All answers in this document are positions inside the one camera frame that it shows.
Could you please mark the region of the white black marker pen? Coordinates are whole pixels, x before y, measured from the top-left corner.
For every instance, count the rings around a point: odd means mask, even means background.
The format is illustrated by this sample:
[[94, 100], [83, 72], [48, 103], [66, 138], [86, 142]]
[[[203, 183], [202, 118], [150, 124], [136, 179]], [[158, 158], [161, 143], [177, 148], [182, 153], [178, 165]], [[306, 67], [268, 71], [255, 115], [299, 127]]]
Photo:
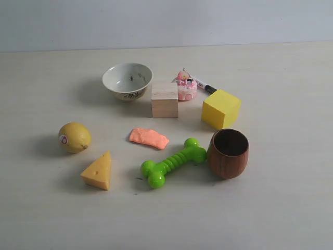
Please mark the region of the white black marker pen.
[[198, 78], [192, 76], [192, 78], [197, 82], [197, 85], [202, 88], [203, 90], [205, 90], [206, 92], [208, 92], [209, 94], [213, 94], [215, 91], [217, 91], [216, 88], [205, 84], [203, 81], [199, 80]]

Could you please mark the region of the light wooden cube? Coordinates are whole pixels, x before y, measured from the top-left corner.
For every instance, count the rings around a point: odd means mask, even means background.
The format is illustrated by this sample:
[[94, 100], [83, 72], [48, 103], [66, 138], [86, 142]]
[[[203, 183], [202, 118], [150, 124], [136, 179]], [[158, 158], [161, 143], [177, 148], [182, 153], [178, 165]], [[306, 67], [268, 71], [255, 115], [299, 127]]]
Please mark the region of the light wooden cube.
[[151, 89], [151, 109], [153, 118], [178, 117], [177, 83], [155, 82]]

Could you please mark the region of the white ceramic bowl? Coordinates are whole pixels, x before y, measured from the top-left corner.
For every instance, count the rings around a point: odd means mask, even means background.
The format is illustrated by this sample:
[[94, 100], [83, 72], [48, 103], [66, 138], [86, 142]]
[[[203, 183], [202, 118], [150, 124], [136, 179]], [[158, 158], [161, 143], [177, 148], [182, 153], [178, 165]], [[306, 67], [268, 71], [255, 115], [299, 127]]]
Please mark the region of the white ceramic bowl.
[[153, 73], [149, 67], [130, 62], [108, 69], [102, 76], [102, 83], [115, 98], [134, 101], [145, 94], [152, 79]]

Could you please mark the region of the orange toy piece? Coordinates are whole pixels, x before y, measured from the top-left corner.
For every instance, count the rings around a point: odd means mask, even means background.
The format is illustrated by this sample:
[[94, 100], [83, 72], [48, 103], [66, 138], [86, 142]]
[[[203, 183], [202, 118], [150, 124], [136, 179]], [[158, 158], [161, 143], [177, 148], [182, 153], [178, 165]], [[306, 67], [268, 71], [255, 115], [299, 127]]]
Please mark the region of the orange toy piece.
[[155, 130], [135, 128], [132, 130], [129, 140], [131, 142], [152, 146], [156, 149], [165, 149], [169, 139]]

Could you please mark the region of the pink cake toy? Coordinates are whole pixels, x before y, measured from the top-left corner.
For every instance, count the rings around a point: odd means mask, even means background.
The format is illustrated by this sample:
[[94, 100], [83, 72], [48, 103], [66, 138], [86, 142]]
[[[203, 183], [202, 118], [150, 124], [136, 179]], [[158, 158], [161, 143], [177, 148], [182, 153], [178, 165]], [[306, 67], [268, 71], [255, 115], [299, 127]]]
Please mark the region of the pink cake toy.
[[179, 101], [190, 101], [197, 93], [197, 81], [183, 68], [173, 82], [177, 83], [177, 93]]

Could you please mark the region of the yellow cube block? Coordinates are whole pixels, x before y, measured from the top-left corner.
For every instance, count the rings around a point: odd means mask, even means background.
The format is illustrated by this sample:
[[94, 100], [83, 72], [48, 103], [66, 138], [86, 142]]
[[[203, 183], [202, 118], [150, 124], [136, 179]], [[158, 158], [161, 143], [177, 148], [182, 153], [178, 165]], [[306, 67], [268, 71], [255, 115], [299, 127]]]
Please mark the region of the yellow cube block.
[[201, 120], [217, 130], [229, 128], [237, 120], [241, 100], [223, 90], [217, 90], [202, 104]]

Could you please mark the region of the brown wooden cup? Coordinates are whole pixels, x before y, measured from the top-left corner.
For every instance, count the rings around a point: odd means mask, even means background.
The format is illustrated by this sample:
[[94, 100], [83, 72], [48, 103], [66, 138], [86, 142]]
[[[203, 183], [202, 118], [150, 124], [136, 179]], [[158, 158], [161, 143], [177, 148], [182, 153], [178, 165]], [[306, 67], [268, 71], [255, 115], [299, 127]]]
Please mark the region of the brown wooden cup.
[[207, 150], [211, 171], [222, 179], [233, 179], [245, 170], [249, 141], [241, 132], [226, 128], [216, 131]]

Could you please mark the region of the green bone dog toy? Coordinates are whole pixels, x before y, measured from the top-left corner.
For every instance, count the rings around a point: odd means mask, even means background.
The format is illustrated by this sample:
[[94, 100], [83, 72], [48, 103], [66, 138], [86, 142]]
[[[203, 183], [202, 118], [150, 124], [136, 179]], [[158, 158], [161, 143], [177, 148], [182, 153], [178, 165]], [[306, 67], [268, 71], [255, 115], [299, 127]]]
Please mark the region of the green bone dog toy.
[[147, 178], [151, 188], [157, 189], [165, 184], [165, 175], [182, 166], [183, 164], [193, 161], [203, 163], [207, 159], [207, 151], [200, 147], [196, 138], [188, 138], [184, 142], [184, 148], [178, 153], [166, 158], [161, 162], [147, 160], [142, 163], [140, 170], [142, 175]]

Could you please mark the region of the yellow lemon with sticker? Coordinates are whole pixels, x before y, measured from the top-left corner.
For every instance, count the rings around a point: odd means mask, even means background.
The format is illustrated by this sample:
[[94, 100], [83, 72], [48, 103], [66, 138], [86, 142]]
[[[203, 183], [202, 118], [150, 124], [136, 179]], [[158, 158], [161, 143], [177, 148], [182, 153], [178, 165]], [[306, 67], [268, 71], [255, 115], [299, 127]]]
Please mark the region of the yellow lemon with sticker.
[[92, 136], [81, 123], [70, 122], [59, 130], [58, 141], [67, 152], [76, 154], [88, 149]]

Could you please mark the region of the yellow cheese wedge toy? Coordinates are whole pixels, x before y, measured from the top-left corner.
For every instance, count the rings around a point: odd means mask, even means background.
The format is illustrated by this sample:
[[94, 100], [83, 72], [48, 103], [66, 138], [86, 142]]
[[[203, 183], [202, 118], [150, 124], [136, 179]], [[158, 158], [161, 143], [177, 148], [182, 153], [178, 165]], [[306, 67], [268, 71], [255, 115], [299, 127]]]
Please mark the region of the yellow cheese wedge toy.
[[106, 151], [91, 163], [80, 176], [85, 184], [107, 191], [110, 189], [111, 167], [111, 152]]

